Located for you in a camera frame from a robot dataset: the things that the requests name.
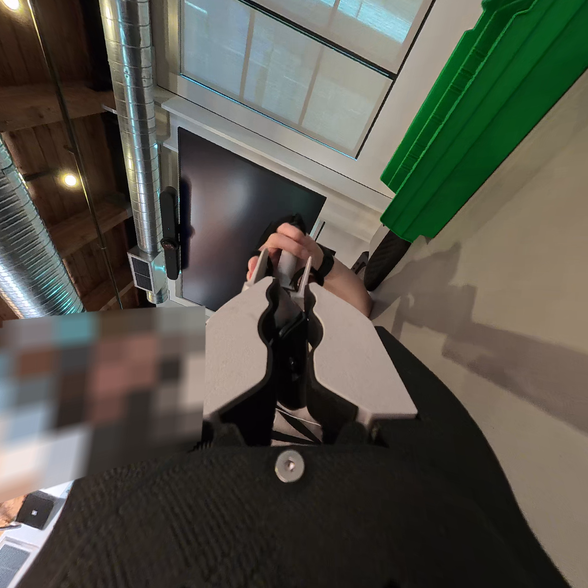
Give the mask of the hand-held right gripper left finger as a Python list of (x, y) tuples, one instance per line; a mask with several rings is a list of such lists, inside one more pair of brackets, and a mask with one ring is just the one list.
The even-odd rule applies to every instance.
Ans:
[(204, 420), (218, 420), (268, 382), (278, 298), (276, 279), (264, 277), (208, 319)]

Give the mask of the black textured cylinder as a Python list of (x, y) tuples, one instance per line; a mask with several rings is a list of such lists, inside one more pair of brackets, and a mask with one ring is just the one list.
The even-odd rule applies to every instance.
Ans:
[(386, 232), (378, 246), (369, 255), (364, 269), (363, 282), (367, 291), (374, 291), (383, 282), (411, 245), (411, 241), (402, 239), (394, 232)]

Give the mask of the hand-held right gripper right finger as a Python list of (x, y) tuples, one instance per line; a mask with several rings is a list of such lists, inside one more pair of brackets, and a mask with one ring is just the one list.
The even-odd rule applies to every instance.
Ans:
[(369, 318), (317, 283), (305, 289), (306, 408), (324, 437), (349, 423), (414, 419), (417, 408)]

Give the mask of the green plastic crate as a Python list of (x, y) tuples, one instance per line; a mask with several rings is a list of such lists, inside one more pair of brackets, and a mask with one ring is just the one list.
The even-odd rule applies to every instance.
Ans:
[(380, 179), (380, 221), (435, 237), (587, 69), (587, 1), (483, 1)]

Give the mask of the grey desk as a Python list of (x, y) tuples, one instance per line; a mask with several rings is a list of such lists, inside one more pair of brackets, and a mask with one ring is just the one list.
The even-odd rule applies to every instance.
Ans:
[(587, 587), (587, 73), (372, 293), (467, 408), (527, 521)]

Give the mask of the ribbed silver air duct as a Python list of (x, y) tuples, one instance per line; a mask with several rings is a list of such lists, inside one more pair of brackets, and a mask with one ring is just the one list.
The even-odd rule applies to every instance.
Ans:
[(1, 139), (1, 296), (19, 318), (84, 312), (84, 305)]

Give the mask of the person's left hand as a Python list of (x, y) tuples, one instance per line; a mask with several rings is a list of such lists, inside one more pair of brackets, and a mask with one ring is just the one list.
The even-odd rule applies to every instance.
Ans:
[(314, 271), (318, 272), (325, 257), (323, 249), (310, 236), (292, 224), (283, 223), (268, 236), (258, 249), (254, 250), (254, 254), (247, 263), (246, 279), (252, 277), (259, 258), (258, 252), (264, 249), (268, 249), (269, 259), (274, 268), (279, 264), (283, 253), (292, 254), (296, 258), (294, 274), (305, 268), (309, 258), (312, 259)]

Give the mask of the black webcam bar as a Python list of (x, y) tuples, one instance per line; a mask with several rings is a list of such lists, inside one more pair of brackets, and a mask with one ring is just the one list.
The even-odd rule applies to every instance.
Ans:
[(166, 275), (169, 280), (177, 280), (181, 269), (180, 222), (178, 192), (174, 187), (166, 187), (159, 196), (162, 239)]

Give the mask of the small black box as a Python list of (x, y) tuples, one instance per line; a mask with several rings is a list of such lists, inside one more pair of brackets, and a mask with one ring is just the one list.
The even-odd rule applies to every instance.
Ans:
[(25, 496), (15, 522), (36, 530), (44, 530), (49, 523), (55, 503), (55, 496), (41, 490), (31, 492)]

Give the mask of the white framed window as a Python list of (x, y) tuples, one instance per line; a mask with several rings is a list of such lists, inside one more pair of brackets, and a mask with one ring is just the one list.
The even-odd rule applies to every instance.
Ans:
[(182, 1), (180, 75), (356, 159), (433, 1)]

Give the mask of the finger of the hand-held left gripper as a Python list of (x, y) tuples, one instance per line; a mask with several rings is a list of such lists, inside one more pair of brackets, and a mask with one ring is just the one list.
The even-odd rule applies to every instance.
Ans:
[(304, 295), (313, 270), (312, 262), (312, 257), (308, 257), (305, 267), (294, 274), (294, 295)]
[(251, 278), (247, 281), (247, 289), (253, 287), (256, 283), (266, 277), (266, 273), (268, 271), (268, 251), (259, 251), (255, 259), (256, 264), (255, 267), (251, 270)]

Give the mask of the black computer monitor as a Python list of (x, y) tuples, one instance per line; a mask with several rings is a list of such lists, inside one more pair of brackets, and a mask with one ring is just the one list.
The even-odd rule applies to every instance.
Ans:
[(326, 197), (178, 129), (182, 296), (215, 312), (241, 292), (268, 226), (299, 213), (309, 232)]

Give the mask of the round silver air duct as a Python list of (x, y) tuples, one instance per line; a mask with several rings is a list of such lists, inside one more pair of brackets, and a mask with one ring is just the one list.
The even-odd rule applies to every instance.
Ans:
[(99, 1), (135, 223), (143, 252), (160, 252), (160, 170), (148, 1)]

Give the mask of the white vent box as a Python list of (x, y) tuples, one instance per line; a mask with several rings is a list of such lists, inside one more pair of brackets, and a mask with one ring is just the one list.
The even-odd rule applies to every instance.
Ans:
[(145, 292), (154, 292), (152, 263), (137, 246), (128, 251), (129, 268), (134, 285)]

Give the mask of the person's left forearm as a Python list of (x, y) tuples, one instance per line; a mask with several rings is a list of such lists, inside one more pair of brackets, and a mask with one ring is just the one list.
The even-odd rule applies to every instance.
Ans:
[(373, 300), (360, 278), (342, 262), (334, 258), (334, 265), (324, 278), (323, 287), (367, 318), (373, 309)]

